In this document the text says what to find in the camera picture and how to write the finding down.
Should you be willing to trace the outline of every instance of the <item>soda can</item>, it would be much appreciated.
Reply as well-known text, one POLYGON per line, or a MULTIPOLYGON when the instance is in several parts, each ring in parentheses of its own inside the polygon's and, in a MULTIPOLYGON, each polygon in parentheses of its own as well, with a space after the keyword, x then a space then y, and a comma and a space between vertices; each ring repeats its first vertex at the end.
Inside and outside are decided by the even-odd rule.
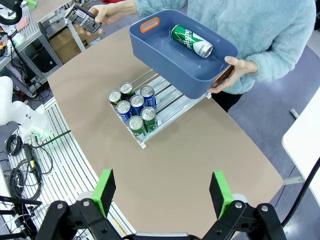
POLYGON ((148 133, 155 130, 158 126, 158 121, 156 118, 156 111, 150 107, 147 106, 141 111, 141 117, 143 119, 145 129, 148 133))
POLYGON ((204 59, 211 54, 214 48, 210 42, 181 25, 176 25, 172 29, 171 36, 178 43, 186 46, 204 59))
POLYGON ((156 103, 156 95, 155 90, 151 86, 144 86, 140 90, 141 95, 144 97, 144 102, 148 107, 151 107, 153 109, 156 109, 157 103, 156 103))
POLYGON ((136 94, 131 97, 130 104, 132 106, 133 113, 137 116, 140 116, 142 109, 145 108, 145 99, 140 94, 136 94))
POLYGON ((110 104, 116 108, 117 104, 120 103, 122 101, 122 96, 121 96, 121 92, 118 90, 112 90, 111 92, 109 92, 108 94, 108 100, 110 102, 110 104))
POLYGON ((119 113, 125 124, 128 124, 129 119, 133 116, 132 108, 128 101, 120 101, 116 105, 116 111, 119 113))
POLYGON ((129 101, 132 96, 136 95, 134 87, 130 82, 122 83, 119 88, 124 100, 129 101))
POLYGON ((78 24, 92 34, 97 32, 102 25, 101 22, 95 22, 96 16, 76 3, 66 10, 64 18, 70 20, 72 23, 78 24))
POLYGON ((133 116, 129 119, 129 128, 137 139, 143 140, 147 135, 144 121, 140 116, 133 116))

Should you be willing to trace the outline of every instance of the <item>screw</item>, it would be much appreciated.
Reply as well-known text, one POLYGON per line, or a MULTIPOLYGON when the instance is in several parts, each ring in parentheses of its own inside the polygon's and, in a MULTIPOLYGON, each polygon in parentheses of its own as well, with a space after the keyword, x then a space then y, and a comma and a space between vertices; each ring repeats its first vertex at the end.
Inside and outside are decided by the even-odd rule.
POLYGON ((241 203, 241 202, 236 202, 236 203, 235 203, 235 207, 236 207, 237 209, 242 208, 242 203, 241 203))
POLYGON ((267 212, 267 211, 268 211, 268 207, 265 206, 265 205, 263 205, 263 206, 261 207, 261 210, 264 211, 264 212, 267 212))

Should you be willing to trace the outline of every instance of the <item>person's right hand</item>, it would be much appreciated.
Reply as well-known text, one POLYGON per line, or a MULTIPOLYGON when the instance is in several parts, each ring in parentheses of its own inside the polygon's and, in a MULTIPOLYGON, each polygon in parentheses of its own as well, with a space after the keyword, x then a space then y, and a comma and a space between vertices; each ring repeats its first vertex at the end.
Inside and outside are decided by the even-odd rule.
MULTIPOLYGON (((134 0, 125 0, 117 3, 95 5, 90 8, 90 13, 95 15, 96 23, 103 23, 104 25, 114 24, 123 16, 137 14, 137 6, 134 0)), ((90 32, 85 31, 83 27, 80 27, 80 32, 91 35, 90 32)))

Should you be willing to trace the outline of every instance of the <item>person's left hand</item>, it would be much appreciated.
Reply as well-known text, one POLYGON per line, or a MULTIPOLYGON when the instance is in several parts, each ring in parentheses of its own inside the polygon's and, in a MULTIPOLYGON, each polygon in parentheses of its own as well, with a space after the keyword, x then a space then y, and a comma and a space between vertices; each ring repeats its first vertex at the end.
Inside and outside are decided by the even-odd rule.
POLYGON ((224 82, 217 84, 214 83, 213 86, 208 90, 209 93, 217 94, 222 90, 229 88, 235 84, 235 82, 245 74, 256 73, 258 71, 258 66, 253 61, 246 61, 243 59, 237 59, 233 56, 226 56, 224 58, 226 63, 234 66, 233 71, 230 76, 224 80, 224 82))

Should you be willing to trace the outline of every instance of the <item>bin handle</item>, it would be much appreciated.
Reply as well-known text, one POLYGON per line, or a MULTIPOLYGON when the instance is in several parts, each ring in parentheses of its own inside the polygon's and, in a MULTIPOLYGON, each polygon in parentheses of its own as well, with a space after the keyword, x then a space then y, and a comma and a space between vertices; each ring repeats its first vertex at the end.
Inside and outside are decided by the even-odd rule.
POLYGON ((146 21, 146 22, 142 23, 141 26, 140 26, 140 32, 142 34, 144 34, 145 32, 147 32, 147 31, 155 28, 156 26, 158 26, 159 23, 160 23, 160 19, 156 16, 156 17, 150 19, 149 21, 146 21))

